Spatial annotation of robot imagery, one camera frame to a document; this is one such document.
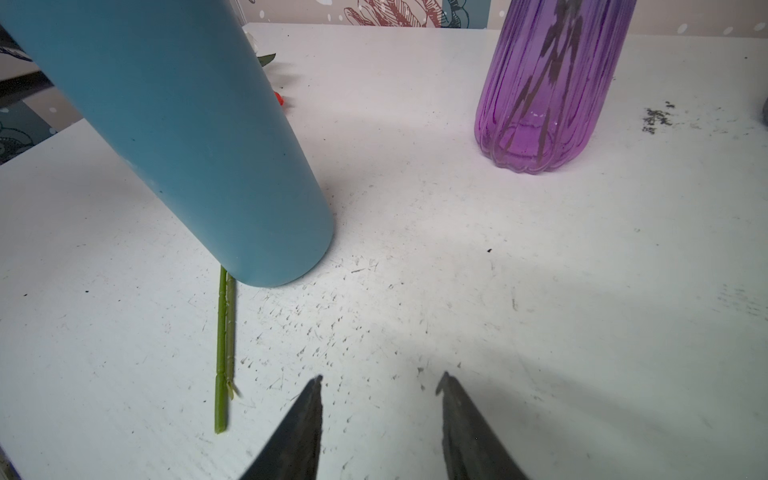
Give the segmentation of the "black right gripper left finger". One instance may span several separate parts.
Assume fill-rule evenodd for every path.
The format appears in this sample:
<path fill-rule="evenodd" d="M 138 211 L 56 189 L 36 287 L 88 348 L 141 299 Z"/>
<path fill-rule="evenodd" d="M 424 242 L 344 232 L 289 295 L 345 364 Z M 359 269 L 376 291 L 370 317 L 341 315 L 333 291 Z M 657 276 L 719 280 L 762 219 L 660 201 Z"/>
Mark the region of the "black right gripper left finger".
<path fill-rule="evenodd" d="M 322 437 L 321 375 L 298 395 L 241 480 L 315 480 Z"/>

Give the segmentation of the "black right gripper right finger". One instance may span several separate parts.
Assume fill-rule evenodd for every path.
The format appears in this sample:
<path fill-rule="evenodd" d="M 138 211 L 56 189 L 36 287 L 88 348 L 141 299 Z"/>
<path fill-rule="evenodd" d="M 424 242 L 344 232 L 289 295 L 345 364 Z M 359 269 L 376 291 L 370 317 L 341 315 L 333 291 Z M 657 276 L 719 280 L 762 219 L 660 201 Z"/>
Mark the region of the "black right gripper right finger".
<path fill-rule="evenodd" d="M 456 377 L 445 372 L 436 394 L 443 394 L 442 446 L 449 479 L 528 479 Z"/>

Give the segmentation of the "teal ceramic vase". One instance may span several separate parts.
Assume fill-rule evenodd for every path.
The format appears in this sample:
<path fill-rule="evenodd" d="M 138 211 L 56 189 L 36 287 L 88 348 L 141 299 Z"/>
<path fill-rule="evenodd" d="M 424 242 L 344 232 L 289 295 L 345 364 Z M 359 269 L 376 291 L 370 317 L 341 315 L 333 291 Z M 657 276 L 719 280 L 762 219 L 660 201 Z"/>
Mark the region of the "teal ceramic vase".
<path fill-rule="evenodd" d="M 5 1 L 1 23 L 237 280 L 309 272 L 326 198 L 226 1 Z"/>

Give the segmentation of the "blue purple glass vase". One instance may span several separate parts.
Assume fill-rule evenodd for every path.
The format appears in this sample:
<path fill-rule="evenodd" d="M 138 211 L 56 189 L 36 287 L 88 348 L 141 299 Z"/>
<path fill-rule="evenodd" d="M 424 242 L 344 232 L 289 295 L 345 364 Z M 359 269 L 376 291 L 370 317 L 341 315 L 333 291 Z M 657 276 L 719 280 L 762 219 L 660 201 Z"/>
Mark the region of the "blue purple glass vase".
<path fill-rule="evenodd" d="M 482 153 L 516 173 L 554 171 L 587 146 L 635 0 L 511 2 L 474 125 Z"/>

